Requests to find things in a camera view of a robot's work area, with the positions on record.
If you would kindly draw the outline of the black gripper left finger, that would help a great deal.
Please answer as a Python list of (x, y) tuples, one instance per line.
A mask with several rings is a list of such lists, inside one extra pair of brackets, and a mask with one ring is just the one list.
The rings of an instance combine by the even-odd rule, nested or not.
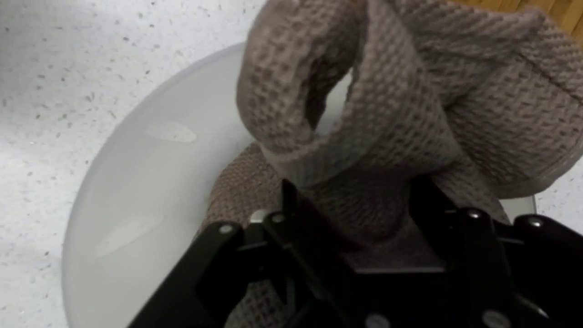
[(188, 246), (161, 286), (139, 309), (128, 328), (225, 328), (229, 317), (249, 295), (249, 286), (270, 282), (285, 304), (285, 328), (336, 328), (342, 318), (321, 298), (269, 229), (300, 209), (292, 182), (281, 185), (283, 209), (247, 227), (219, 220)]

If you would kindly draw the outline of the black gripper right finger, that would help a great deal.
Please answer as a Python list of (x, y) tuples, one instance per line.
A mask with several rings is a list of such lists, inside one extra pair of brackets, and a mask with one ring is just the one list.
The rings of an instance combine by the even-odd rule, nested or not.
[(411, 213), (447, 260), (464, 328), (583, 328), (583, 235), (546, 215), (498, 222), (460, 205), (429, 176)]

